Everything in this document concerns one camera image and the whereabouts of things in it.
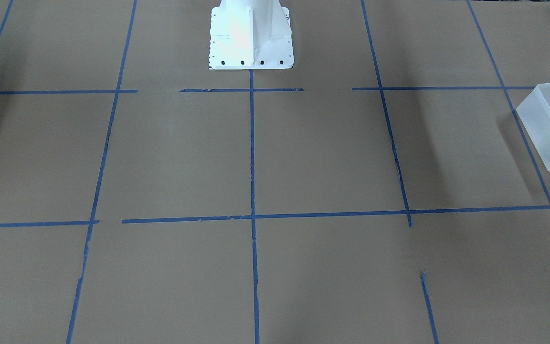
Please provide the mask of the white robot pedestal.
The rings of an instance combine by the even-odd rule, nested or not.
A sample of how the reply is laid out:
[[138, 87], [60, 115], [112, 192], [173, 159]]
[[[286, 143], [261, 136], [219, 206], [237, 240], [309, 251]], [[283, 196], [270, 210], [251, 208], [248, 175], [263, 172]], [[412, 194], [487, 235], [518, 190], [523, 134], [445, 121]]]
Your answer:
[[208, 68], [293, 68], [289, 8], [278, 0], [222, 0], [211, 9]]

